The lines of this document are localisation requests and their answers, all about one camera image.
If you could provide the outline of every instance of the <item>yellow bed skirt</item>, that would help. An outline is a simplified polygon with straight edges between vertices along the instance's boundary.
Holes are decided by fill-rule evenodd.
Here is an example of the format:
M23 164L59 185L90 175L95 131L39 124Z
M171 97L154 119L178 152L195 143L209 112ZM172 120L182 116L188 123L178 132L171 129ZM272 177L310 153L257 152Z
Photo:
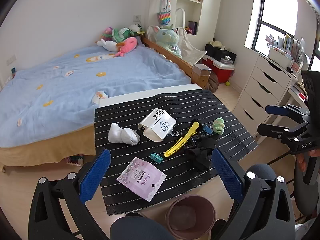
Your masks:
M0 148L0 169L5 166L34 166L58 163L77 155L95 155L94 126L51 139L11 148Z

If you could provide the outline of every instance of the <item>window frame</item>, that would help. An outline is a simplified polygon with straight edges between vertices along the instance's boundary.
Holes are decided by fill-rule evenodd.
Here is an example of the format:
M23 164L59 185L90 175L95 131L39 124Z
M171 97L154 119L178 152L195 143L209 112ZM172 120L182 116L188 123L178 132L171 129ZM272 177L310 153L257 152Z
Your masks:
M314 49L313 49L313 54L312 54L312 58L311 58L308 70L311 70L311 67L312 67L312 64L313 64L313 60L314 60L315 57L317 57L320 60L320 51L318 50L319 43L320 43L320 22L317 19L317 33L316 33L315 46L314 46Z
M274 25L272 25L270 23L262 21L263 10L264 10L264 0L261 0L258 24L257 24L256 32L254 34L253 43L252 43L252 47L251 47L251 49L256 51L256 52L259 52L258 50L255 49L255 47L257 45L257 41L258 41L261 25L265 25L265 26L267 26L267 27L269 27L271 29L274 29L275 31L278 31L278 32L282 33L283 35L285 35L287 33L286 31L278 28L277 26L274 26ZM287 34L290 36L290 38L292 38L292 39L294 38L294 36L292 34L290 34L290 33L287 33Z

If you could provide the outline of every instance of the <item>human hand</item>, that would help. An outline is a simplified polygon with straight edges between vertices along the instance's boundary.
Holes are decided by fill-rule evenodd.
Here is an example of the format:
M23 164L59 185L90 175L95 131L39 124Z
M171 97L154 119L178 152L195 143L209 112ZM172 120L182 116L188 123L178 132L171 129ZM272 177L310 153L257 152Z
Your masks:
M310 157L320 157L320 149L311 150L308 152ZM299 153L296 155L298 167L301 171L305 172L307 170L307 163L304 159L303 153Z

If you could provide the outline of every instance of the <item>trash can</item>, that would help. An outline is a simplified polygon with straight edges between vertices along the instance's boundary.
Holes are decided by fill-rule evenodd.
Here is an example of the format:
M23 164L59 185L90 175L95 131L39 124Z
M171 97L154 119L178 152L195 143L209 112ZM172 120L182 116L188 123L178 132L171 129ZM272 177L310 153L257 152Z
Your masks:
M209 200L199 195L186 195L172 203L165 221L171 234L192 240L209 233L216 220L216 212Z

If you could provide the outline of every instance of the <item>wall outlet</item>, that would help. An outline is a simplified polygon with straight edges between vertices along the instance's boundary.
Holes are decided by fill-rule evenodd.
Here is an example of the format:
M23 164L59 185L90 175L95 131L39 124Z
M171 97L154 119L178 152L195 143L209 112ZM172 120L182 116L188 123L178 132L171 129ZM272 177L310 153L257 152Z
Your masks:
M9 65L10 65L12 62L14 62L16 59L17 59L16 54L13 54L13 55L11 56L11 58L9 58L9 59L7 60L7 66L9 66Z
M141 22L141 15L134 15L133 16L133 21L134 22Z

